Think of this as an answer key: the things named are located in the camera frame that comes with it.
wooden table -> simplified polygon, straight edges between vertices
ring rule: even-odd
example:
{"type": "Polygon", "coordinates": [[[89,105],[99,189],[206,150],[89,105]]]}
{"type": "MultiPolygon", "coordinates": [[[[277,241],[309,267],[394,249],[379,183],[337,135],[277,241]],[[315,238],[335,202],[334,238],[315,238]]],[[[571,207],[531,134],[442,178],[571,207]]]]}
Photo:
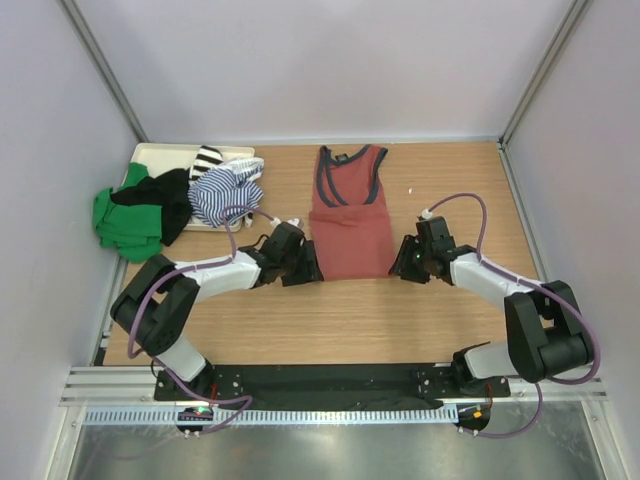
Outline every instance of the wooden table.
{"type": "MultiPolygon", "coordinates": [[[[489,209],[484,253],[526,276],[531,256],[493,143],[385,145],[380,170],[397,247],[415,233],[416,216],[449,194],[480,194],[489,209]]],[[[353,154],[361,145],[333,146],[353,154]]],[[[309,236],[313,165],[318,146],[256,148],[265,159],[261,208],[281,219],[302,217],[309,236]]],[[[460,199],[438,209],[458,244],[475,245],[480,208],[460,199]]],[[[265,219],[236,234],[238,245],[270,233],[265,219]]],[[[220,233],[184,232],[164,254],[195,261],[225,255],[220,233]]],[[[125,282],[138,271],[128,267],[125,282]]],[[[283,288],[279,282],[232,292],[194,307],[185,334],[213,364],[395,363],[449,361],[470,345],[505,339],[501,312],[442,281],[418,285],[398,278],[327,282],[283,288]]],[[[126,356],[127,334],[114,326],[105,365],[148,364],[126,356]]]]}

garment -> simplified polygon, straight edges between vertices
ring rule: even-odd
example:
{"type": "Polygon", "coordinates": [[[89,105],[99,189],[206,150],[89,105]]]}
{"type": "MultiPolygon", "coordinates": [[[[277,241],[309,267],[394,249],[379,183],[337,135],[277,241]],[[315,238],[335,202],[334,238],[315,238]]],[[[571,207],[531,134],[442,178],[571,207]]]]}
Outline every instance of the garment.
{"type": "Polygon", "coordinates": [[[191,218],[191,204],[187,197],[189,172],[176,168],[151,178],[146,177],[128,188],[111,194],[118,205],[159,205],[162,207],[162,243],[171,245],[191,218]]]}
{"type": "Polygon", "coordinates": [[[309,213],[325,280],[387,277],[395,260],[391,220],[378,169],[387,149],[365,145],[333,158],[320,147],[309,213]]]}
{"type": "Polygon", "coordinates": [[[222,153],[217,148],[202,145],[189,169],[189,183],[193,184],[202,175],[223,162],[222,153]]]}
{"type": "Polygon", "coordinates": [[[189,201],[194,215],[212,227],[233,223],[248,213],[246,208],[257,208],[263,193],[253,182],[262,175],[261,158],[236,159],[212,168],[189,188],[189,201]],[[241,206],[226,212],[231,205],[241,206]]]}
{"type": "MultiPolygon", "coordinates": [[[[132,187],[148,177],[147,167],[129,164],[122,188],[132,187]]],[[[104,248],[116,248],[131,262],[144,262],[162,251],[162,209],[155,205],[127,207],[111,200],[111,188],[93,201],[93,228],[104,248]]]]}

green shirt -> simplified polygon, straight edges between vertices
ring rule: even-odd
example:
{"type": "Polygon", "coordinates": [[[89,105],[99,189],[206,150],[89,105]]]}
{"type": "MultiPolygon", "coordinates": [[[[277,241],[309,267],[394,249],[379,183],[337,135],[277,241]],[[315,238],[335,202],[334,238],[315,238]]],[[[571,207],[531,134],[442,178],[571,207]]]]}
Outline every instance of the green shirt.
{"type": "MultiPolygon", "coordinates": [[[[149,176],[147,167],[130,163],[122,188],[137,185],[149,176]]],[[[103,248],[116,248],[127,260],[139,263],[162,251],[162,207],[127,207],[111,201],[111,188],[102,190],[93,200],[93,228],[103,248]]]]}

black cloth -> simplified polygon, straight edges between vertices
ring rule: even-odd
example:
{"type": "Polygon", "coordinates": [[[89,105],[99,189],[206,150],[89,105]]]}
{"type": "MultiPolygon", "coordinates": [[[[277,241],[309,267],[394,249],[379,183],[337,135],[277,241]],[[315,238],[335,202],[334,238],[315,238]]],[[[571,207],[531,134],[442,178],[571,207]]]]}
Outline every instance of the black cloth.
{"type": "Polygon", "coordinates": [[[162,207],[162,239],[171,245],[189,223],[192,208],[187,197],[189,171],[176,168],[162,175],[145,177],[133,187],[111,194],[111,201],[118,205],[160,205],[162,207]]]}

tank top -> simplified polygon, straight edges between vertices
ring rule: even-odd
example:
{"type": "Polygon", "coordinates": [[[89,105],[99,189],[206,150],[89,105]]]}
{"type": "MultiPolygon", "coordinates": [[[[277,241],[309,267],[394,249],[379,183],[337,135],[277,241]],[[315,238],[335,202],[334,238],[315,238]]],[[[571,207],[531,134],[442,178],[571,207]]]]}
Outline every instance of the tank top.
{"type": "Polygon", "coordinates": [[[389,276],[391,220],[378,176],[387,149],[365,145],[333,158],[320,147],[313,179],[311,234],[325,280],[389,276]]]}

